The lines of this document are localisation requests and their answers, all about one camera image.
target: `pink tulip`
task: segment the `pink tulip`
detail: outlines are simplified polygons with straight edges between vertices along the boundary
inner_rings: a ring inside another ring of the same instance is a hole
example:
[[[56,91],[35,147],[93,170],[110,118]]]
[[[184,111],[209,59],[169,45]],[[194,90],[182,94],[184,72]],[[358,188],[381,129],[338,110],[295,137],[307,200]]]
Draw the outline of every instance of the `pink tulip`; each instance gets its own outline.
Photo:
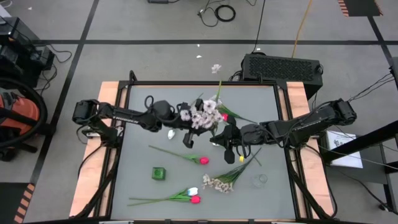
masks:
[[[200,197],[197,195],[192,196],[191,203],[200,203]]]
[[[202,157],[202,158],[199,159],[199,161],[200,161],[200,164],[206,165],[207,163],[209,163],[209,158]]]

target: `gray floor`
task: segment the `gray floor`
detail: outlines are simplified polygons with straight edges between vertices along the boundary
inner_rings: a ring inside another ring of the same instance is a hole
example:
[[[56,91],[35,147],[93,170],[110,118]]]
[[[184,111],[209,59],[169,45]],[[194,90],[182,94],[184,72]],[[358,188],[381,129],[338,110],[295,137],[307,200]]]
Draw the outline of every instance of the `gray floor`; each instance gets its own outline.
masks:
[[[93,0],[18,0],[7,8],[19,16],[41,39],[79,40]],[[87,39],[167,40],[167,39],[255,39],[262,1],[256,7],[245,1],[229,0],[237,11],[230,23],[220,22],[205,27],[197,11],[205,0],[181,0],[175,4],[148,4],[145,0],[100,0]],[[307,0],[268,0],[259,38],[294,40]],[[386,40],[398,40],[398,2],[379,0],[383,17],[375,17]],[[204,20],[214,22],[210,14]],[[377,40],[365,17],[344,17],[337,0],[314,0],[300,35],[302,40]],[[55,45],[58,50],[71,50],[76,45]],[[293,45],[258,45],[267,55],[289,57]],[[71,121],[75,103],[96,98],[101,82],[125,80],[134,70],[140,80],[226,80],[239,69],[245,53],[253,45],[84,45],[37,183],[26,222],[68,217],[77,169],[85,146],[75,136],[77,125]],[[398,56],[398,46],[388,46]],[[387,74],[388,63],[379,45],[299,45],[296,57],[321,61],[324,86],[317,102],[348,99]],[[56,64],[58,77],[44,93],[50,115],[53,114],[72,60]],[[211,74],[213,64],[222,66]],[[358,120],[343,129],[365,134],[396,119],[398,92],[393,83],[370,95],[353,101]],[[40,146],[42,139],[33,141]],[[393,141],[387,146],[396,148]],[[398,153],[386,151],[387,159],[398,159]],[[24,154],[10,163],[0,164],[1,182],[28,182],[39,153]],[[337,217],[366,223],[397,223],[398,217],[382,212],[377,202],[359,184],[332,170],[328,172],[338,203]],[[398,175],[392,175],[398,186]],[[367,184],[383,198],[381,185]]]

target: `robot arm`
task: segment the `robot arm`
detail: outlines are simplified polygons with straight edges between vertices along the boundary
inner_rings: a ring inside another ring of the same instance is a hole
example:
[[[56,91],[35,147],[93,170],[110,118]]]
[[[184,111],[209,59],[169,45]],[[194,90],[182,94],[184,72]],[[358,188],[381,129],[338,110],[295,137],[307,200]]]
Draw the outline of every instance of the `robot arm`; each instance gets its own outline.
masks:
[[[148,99],[152,100],[149,106],[147,105]],[[148,96],[145,99],[145,104],[147,111],[140,112],[118,108],[109,103],[100,103],[97,100],[82,100],[76,104],[72,120],[76,124],[89,126],[101,136],[103,142],[107,142],[108,144],[115,144],[117,142],[118,131],[104,124],[102,119],[105,118],[138,124],[143,129],[155,133],[162,129],[162,125],[175,129],[187,129],[189,132],[185,134],[183,143],[189,148],[193,146],[192,137],[194,134],[199,136],[201,133],[208,131],[203,128],[193,129],[191,121],[181,120],[180,111],[191,108],[188,103],[177,105],[176,110],[167,101],[162,100],[154,103],[154,98]],[[197,110],[202,110],[203,101],[197,99],[195,107]]]
[[[332,125],[348,125],[356,120],[356,113],[347,101],[326,102],[312,112],[288,121],[267,121],[249,124],[240,130],[233,123],[210,141],[225,147],[224,159],[234,163],[232,147],[249,147],[259,144],[278,144],[280,147],[297,147],[314,135]]]

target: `red tulip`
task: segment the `red tulip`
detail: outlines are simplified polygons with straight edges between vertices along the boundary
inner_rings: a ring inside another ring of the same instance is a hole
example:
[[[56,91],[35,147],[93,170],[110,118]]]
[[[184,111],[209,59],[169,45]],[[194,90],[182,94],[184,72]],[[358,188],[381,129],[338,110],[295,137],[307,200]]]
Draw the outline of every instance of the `red tulip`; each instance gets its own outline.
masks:
[[[200,197],[197,195],[192,196],[191,203],[200,203]]]
[[[228,119],[228,114],[222,114],[224,121]]]
[[[202,157],[202,158],[199,159],[199,161],[200,161],[200,164],[206,165],[207,163],[209,163],[209,158]]]

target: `green block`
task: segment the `green block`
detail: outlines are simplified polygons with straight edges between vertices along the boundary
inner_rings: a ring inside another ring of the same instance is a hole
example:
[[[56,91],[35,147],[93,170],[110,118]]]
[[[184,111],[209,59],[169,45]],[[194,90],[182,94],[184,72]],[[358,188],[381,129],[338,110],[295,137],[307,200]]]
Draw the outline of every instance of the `green block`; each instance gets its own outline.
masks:
[[[152,168],[152,179],[165,180],[166,179],[166,169],[164,169],[163,167],[153,167]]]

